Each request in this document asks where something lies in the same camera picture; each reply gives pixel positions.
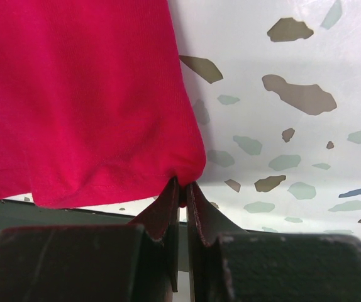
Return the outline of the crimson red t-shirt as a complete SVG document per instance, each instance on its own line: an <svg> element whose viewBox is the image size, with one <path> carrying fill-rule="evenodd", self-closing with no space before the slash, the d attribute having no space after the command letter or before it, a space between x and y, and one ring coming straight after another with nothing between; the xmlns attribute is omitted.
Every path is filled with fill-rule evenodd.
<svg viewBox="0 0 361 302"><path fill-rule="evenodd" d="M122 203L205 164L166 1L0 1L0 199Z"/></svg>

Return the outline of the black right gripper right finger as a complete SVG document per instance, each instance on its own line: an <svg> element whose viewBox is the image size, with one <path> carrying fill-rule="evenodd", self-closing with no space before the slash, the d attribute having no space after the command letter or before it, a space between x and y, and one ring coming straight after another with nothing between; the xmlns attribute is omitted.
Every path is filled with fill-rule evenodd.
<svg viewBox="0 0 361 302"><path fill-rule="evenodd" d="M192 301L361 301L361 241L248 232L186 187Z"/></svg>

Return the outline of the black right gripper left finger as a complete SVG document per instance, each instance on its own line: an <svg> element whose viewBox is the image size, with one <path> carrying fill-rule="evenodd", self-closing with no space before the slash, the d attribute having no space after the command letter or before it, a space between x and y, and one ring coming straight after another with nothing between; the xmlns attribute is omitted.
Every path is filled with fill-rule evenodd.
<svg viewBox="0 0 361 302"><path fill-rule="evenodd" d="M171 301L177 291L180 186L122 225L8 228L0 301Z"/></svg>

